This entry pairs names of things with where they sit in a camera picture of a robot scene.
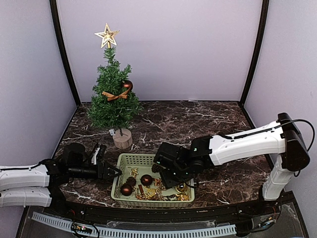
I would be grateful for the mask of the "small green christmas tree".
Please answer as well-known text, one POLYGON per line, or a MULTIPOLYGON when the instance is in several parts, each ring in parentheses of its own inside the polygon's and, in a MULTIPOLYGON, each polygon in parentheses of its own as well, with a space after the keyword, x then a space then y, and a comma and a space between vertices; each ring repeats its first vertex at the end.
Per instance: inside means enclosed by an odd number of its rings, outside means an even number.
POLYGON ((129 80, 131 65, 121 68, 116 59, 116 48, 104 51, 106 65, 97 68, 98 77, 93 86, 88 118, 92 126, 111 130, 114 145, 126 149, 132 145, 132 132, 128 129, 132 119, 143 109, 133 92, 129 80))

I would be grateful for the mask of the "brown ribbon bow ornament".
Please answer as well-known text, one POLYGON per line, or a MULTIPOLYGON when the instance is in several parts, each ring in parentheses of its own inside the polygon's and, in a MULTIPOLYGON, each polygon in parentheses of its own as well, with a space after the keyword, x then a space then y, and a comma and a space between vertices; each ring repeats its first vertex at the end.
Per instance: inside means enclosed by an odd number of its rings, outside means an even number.
POLYGON ((116 99, 127 99, 127 95, 130 91, 124 91, 123 93, 119 94, 119 95, 114 95, 108 92, 103 91, 102 95, 107 97, 107 101, 113 101, 116 99))

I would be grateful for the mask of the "gold star ornament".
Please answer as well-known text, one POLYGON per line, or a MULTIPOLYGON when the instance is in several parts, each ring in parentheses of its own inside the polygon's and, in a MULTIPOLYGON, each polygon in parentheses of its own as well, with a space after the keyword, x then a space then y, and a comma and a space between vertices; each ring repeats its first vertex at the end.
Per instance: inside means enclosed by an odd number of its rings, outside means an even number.
POLYGON ((98 32, 95 33, 94 35, 100 37, 102 39, 101 41, 101 49, 104 47, 107 47, 108 49, 111 48, 112 45, 117 46, 117 42, 116 42, 116 35, 119 33, 120 31, 112 31, 109 27, 109 25, 106 23, 105 25, 105 29, 103 30, 103 32, 98 32))

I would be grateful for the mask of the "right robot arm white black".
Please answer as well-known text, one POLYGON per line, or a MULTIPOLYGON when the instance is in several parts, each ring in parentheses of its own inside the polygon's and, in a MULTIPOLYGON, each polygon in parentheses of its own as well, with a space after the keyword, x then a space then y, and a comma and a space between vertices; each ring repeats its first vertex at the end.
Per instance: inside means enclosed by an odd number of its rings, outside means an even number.
POLYGON ((255 129, 195 138, 189 149, 163 142, 153 160, 162 168, 161 181, 165 188, 185 183, 204 170, 248 157, 276 154, 277 159, 268 179, 253 203, 253 211, 263 215, 279 198, 292 175, 310 163, 309 148, 301 132, 287 113, 255 129))

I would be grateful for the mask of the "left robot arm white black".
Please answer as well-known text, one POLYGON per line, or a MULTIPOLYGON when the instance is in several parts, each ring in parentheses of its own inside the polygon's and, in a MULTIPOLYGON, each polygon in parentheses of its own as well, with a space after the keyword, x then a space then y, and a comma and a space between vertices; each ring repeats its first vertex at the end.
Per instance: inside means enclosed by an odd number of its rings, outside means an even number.
POLYGON ((44 159, 35 165, 0 168, 0 206, 51 207, 66 216, 70 206, 60 185, 70 179, 111 180, 122 174, 117 167, 103 161, 106 146, 96 144, 90 153, 84 145, 71 143, 61 157, 44 159))

